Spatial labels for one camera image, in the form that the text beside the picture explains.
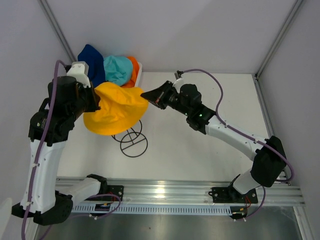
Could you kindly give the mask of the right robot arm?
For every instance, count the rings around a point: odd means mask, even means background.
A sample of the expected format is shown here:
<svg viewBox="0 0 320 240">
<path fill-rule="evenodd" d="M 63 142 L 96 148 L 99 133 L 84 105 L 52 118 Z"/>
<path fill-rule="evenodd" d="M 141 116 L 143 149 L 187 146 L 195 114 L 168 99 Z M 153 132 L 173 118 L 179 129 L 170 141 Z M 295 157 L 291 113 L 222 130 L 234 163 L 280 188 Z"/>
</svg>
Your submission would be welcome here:
<svg viewBox="0 0 320 240">
<path fill-rule="evenodd" d="M 202 95 L 194 84 L 184 84 L 177 90 L 172 82 L 166 81 L 141 97 L 159 109 L 170 107 L 186 115 L 186 122 L 193 130 L 227 143 L 252 161 L 251 169 L 229 184 L 228 196 L 220 199 L 224 203 L 239 202 L 257 187 L 271 187 L 287 165 L 279 138 L 255 137 L 223 122 L 216 111 L 202 103 Z"/>
</svg>

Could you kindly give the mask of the dark blue bucket hat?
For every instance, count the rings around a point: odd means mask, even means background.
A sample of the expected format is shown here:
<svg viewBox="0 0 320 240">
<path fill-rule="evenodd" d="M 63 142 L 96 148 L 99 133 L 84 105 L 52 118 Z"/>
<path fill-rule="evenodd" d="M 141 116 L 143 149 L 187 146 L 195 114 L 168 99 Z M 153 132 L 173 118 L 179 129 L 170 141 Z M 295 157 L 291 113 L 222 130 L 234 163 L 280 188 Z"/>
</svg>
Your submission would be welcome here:
<svg viewBox="0 0 320 240">
<path fill-rule="evenodd" d="M 86 44 L 78 54 L 77 60 L 88 65 L 87 76 L 94 88 L 106 81 L 104 58 L 92 45 Z"/>
</svg>

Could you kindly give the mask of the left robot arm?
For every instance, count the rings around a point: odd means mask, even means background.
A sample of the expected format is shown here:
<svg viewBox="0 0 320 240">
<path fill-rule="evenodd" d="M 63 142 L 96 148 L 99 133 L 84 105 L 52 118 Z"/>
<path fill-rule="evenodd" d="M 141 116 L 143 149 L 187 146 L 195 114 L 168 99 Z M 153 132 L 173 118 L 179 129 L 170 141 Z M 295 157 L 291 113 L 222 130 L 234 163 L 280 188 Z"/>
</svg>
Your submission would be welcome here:
<svg viewBox="0 0 320 240">
<path fill-rule="evenodd" d="M 67 190 L 56 190 L 62 152 L 76 120 L 83 113 L 99 110 L 99 96 L 91 82 L 82 83 L 72 76 L 59 76 L 48 84 L 48 97 L 30 119 L 30 169 L 21 202 L 12 215 L 32 218 L 41 226 L 63 223 L 72 208 L 93 196 L 103 200 L 108 194 L 107 179 L 89 174 Z"/>
</svg>

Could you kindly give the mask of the yellow bucket hat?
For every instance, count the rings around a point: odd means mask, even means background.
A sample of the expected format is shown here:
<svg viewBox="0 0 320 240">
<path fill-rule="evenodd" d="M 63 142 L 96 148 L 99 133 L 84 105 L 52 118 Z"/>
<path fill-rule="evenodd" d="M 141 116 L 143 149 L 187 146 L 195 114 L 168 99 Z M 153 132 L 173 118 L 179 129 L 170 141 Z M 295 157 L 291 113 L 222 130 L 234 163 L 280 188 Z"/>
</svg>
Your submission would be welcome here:
<svg viewBox="0 0 320 240">
<path fill-rule="evenodd" d="M 83 122 L 92 133 L 111 136 L 133 127 L 148 109 L 140 87 L 123 88 L 104 82 L 94 89 L 100 97 L 99 110 L 85 112 Z"/>
</svg>

